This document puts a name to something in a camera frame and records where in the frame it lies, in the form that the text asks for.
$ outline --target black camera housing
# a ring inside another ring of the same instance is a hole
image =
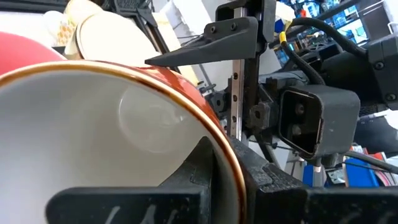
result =
[[[288,87],[280,97],[279,136],[308,160],[347,152],[360,107],[357,94],[349,90]]]

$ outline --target screw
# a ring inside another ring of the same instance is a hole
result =
[[[294,136],[299,136],[299,135],[301,135],[301,128],[300,128],[297,124],[295,124],[295,125],[292,126],[292,134],[293,134]]]
[[[375,68],[376,70],[382,70],[382,69],[384,68],[384,63],[382,63],[382,62],[377,62],[377,63],[374,64],[374,68]]]
[[[390,93],[390,94],[386,95],[386,100],[387,101],[394,101],[396,99],[397,99],[397,96],[395,94]]]
[[[236,27],[237,27],[236,23],[232,23],[231,24],[231,30],[232,31],[236,30]]]
[[[301,103],[296,104],[295,112],[297,115],[303,115],[304,114],[304,105]]]

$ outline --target red object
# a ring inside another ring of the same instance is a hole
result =
[[[27,37],[0,32],[0,75],[43,62],[65,60],[60,53]]]
[[[302,10],[300,11],[300,16],[301,16],[301,17],[306,17],[306,16],[307,16],[306,10],[302,9]]]
[[[376,153],[376,154],[372,154],[372,155],[370,155],[370,156],[373,156],[374,158],[376,158],[376,159],[378,159],[378,160],[384,161],[383,155],[381,154],[381,152],[378,152],[378,153]]]

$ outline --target black mount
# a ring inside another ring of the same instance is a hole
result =
[[[239,8],[245,9],[246,16],[234,17],[234,10]],[[168,67],[256,58],[274,38],[275,9],[275,0],[237,0],[222,4],[217,7],[216,22],[208,24],[202,36],[146,63]]]

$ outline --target yellow cable tie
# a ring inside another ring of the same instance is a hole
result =
[[[279,34],[279,42],[287,42],[286,33],[284,31]]]

